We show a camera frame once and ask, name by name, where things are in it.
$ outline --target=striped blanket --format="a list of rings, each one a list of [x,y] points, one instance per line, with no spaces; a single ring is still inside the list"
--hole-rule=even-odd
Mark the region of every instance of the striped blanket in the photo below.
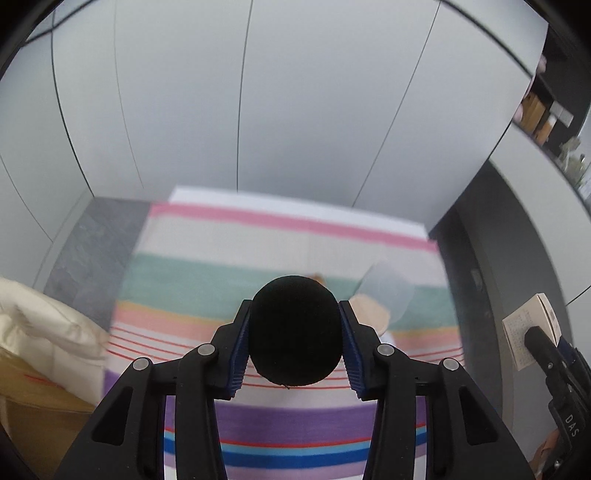
[[[233,320],[241,301],[273,278],[320,274],[343,300],[378,261],[395,265],[415,285],[409,307],[382,340],[412,358],[438,362],[450,356],[463,363],[443,264],[421,226],[248,194],[199,191],[181,201],[151,208],[114,312],[107,390],[138,356],[167,361],[210,341],[217,327]],[[290,389],[268,382],[249,362],[236,397],[216,402],[228,478],[361,478],[375,408],[357,399],[342,362],[317,384]],[[415,478],[421,478],[422,398],[416,429]],[[167,478],[173,478],[172,397],[164,462]]]

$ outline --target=pink stripe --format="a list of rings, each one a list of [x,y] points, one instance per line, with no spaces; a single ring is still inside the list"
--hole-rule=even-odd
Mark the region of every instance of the pink stripe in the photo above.
[[[403,352],[413,352],[417,350],[430,349],[433,352],[442,349],[462,348],[462,340],[460,338],[459,329],[453,329],[446,332],[433,329],[432,332],[426,331],[418,333],[417,335],[408,335],[406,333],[398,333],[390,330],[390,334],[394,337],[394,342],[398,348]]]
[[[221,207],[202,205],[182,205],[179,203],[154,203],[150,209],[150,217],[160,215],[174,215],[187,218],[207,220],[222,220],[226,222],[245,223],[247,225],[263,226],[283,230],[295,230],[319,233],[321,235],[353,238],[365,242],[395,245],[413,250],[438,252],[437,244],[431,240],[414,238],[379,230],[371,230],[351,225],[321,222],[319,220],[295,218],[272,213],[251,212]]]
[[[115,307],[113,313],[113,321],[123,323],[134,327],[151,330],[155,333],[165,333],[167,335],[174,335],[187,339],[188,342],[193,340],[195,346],[203,342],[208,342],[212,339],[213,334],[223,322],[211,322],[208,325],[205,322],[196,321],[183,322],[177,321],[173,318],[159,313],[151,313],[145,311],[134,311]]]

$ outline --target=white wall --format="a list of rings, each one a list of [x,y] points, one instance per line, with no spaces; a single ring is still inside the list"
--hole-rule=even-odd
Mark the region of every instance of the white wall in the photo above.
[[[356,207],[431,227],[529,83],[434,0],[254,0],[249,23],[250,6],[100,0],[56,31],[64,116],[96,194],[164,200],[175,184],[238,186],[346,206],[359,195]],[[489,10],[475,16],[498,30]],[[499,30],[528,61],[544,40],[531,13],[511,23],[513,37]]]
[[[145,189],[236,189],[248,0],[123,0],[115,51],[131,148]]]
[[[0,82],[0,155],[23,201],[54,239],[87,186],[61,120],[50,35],[23,47]]]
[[[417,65],[433,0],[256,0],[241,190],[351,206]]]
[[[487,28],[533,74],[548,31],[547,22],[525,0],[451,0]]]
[[[488,158],[529,82],[500,46],[441,4],[355,206],[432,228]]]
[[[92,198],[61,119],[51,35],[23,47],[0,80],[0,160],[0,275],[42,290]]]
[[[575,345],[587,362],[591,359],[591,290],[568,305],[570,323],[576,325]]]
[[[60,4],[56,21],[75,3]],[[119,100],[115,4],[96,1],[55,30],[56,83],[72,145],[92,191],[97,196],[142,199],[144,189]]]
[[[591,284],[589,214],[557,167],[517,126],[509,127],[491,162],[530,216],[568,303]],[[577,324],[572,327],[576,343]]]

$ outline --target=black mount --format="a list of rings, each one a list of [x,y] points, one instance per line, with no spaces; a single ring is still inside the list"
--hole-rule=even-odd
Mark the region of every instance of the black mount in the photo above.
[[[56,480],[162,480],[164,401],[176,395],[178,480],[226,480],[213,400],[229,400],[248,359],[248,310],[220,327],[211,343],[154,365],[137,359],[99,404],[67,452]],[[454,359],[412,360],[380,344],[349,302],[339,304],[343,356],[352,388],[378,400],[364,480],[411,480],[415,398],[427,399],[428,480],[530,480],[509,431]]]

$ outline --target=foam windscreen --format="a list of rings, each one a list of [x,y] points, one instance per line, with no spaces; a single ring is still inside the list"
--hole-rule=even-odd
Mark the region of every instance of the foam windscreen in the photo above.
[[[248,348],[256,370],[277,385],[316,383],[343,355],[339,305],[316,280],[276,278],[255,295]]]

